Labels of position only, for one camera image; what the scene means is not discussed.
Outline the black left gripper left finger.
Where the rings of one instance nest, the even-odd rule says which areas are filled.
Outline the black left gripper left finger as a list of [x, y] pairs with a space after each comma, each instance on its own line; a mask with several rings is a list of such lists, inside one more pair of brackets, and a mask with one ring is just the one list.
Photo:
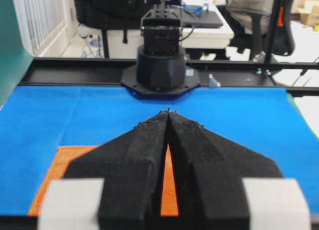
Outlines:
[[72, 160], [48, 188], [40, 230], [143, 230], [160, 215], [168, 113]]

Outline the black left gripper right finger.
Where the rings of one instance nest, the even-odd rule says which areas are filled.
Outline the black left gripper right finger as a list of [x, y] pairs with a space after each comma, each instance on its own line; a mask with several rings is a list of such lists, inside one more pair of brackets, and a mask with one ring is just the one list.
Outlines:
[[168, 142], [179, 214], [197, 230], [309, 230], [310, 210], [276, 162], [176, 112]]

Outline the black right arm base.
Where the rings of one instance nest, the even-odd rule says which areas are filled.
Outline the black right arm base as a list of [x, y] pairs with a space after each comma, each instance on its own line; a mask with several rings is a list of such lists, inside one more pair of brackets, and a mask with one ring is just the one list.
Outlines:
[[185, 49], [173, 55], [151, 55], [138, 47], [137, 64], [123, 70], [121, 84], [144, 96], [178, 96], [200, 86], [196, 69], [186, 65]]

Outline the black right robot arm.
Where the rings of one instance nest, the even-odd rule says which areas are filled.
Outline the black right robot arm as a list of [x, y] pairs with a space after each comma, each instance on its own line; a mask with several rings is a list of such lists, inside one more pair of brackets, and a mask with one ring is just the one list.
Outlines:
[[[145, 0], [154, 7], [141, 20], [137, 80], [155, 91], [170, 91], [185, 81], [182, 20], [170, 7], [180, 1]], [[177, 113], [169, 115], [168, 128], [184, 224], [206, 230], [311, 229], [302, 190], [273, 160]]]

